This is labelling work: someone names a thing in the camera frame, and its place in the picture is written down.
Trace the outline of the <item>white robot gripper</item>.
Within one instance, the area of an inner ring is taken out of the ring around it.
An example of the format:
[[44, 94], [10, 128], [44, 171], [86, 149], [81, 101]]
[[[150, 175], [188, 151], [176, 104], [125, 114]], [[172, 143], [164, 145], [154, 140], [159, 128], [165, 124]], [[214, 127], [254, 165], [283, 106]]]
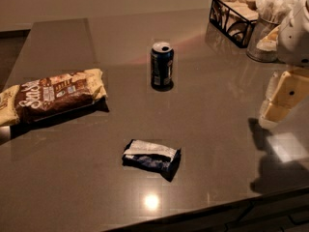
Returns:
[[[277, 57], [281, 62], [309, 67], [309, 0], [298, 0], [283, 19], [277, 38]], [[309, 71], [275, 71], [268, 83], [260, 108], [260, 123], [279, 123], [309, 96]]]

